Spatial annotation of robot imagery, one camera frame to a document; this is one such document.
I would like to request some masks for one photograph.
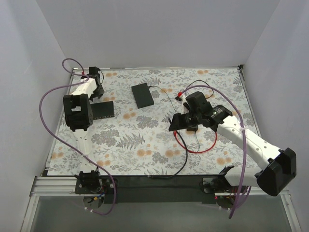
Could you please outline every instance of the black panel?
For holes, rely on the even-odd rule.
[[[132,92],[135,98],[137,108],[143,108],[154,104],[149,88],[146,83],[132,86]]]

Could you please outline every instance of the red cable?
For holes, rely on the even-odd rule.
[[[178,140],[178,138],[177,138],[177,134],[176,134],[175,131],[174,131],[174,137],[175,137],[176,141],[178,142],[178,144],[179,144],[180,146],[182,146],[183,149],[185,149],[184,145],[182,145],[182,144],[179,142],[179,140]],[[210,148],[206,149],[205,151],[191,151],[191,150],[188,150],[188,152],[194,153],[194,154],[199,154],[199,153],[204,153],[204,152],[206,152],[206,151],[209,151],[209,150],[213,149],[213,147],[216,145],[217,139],[218,139],[218,134],[217,134],[217,132],[216,132],[216,138],[215,138],[215,140],[214,140],[213,145],[212,145]]]

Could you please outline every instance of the floral tablecloth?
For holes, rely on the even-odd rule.
[[[181,105],[174,99],[177,93],[195,80],[204,80],[231,99],[242,113],[245,125],[256,133],[236,68],[119,70],[103,73],[105,94],[100,100],[95,99],[94,103],[113,101],[115,117],[95,120],[89,133],[95,162],[113,175],[174,174],[185,160],[185,150],[177,144],[173,133],[168,131],[167,118],[172,118],[175,112],[166,94],[158,88],[150,88],[155,104],[138,109],[131,91],[133,85],[147,83],[162,88],[172,99],[176,111],[180,112]],[[73,83],[78,81],[79,77],[74,77]],[[211,90],[206,88],[196,88],[189,93],[194,91],[202,91],[206,97],[211,94]],[[218,93],[208,100],[213,106],[221,104],[232,109]],[[195,151],[199,147],[199,150],[209,148],[215,140],[215,133],[202,126],[199,126],[197,136],[186,130],[182,130],[181,134],[188,148]],[[58,136],[77,146],[63,116]],[[58,141],[52,149],[48,175],[79,173],[82,159],[79,154]],[[217,174],[226,165],[241,166],[242,159],[242,150],[218,135],[218,141],[211,151],[189,154],[188,163],[180,174]],[[257,165],[248,157],[246,166]]]

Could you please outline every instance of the gray floor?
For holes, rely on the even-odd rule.
[[[121,203],[100,216],[84,210],[81,197],[40,197],[31,231],[291,231],[280,196],[250,196],[232,219],[228,215],[199,203]]]

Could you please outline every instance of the white wall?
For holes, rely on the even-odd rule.
[[[244,64],[279,0],[37,0],[85,66]]]
[[[290,183],[309,231],[309,1],[281,0],[245,64],[245,81],[262,136],[297,155]]]
[[[64,55],[35,0],[0,1],[0,231],[20,230],[35,175],[52,139],[39,118],[39,100],[66,84]],[[63,91],[45,101],[54,130]]]

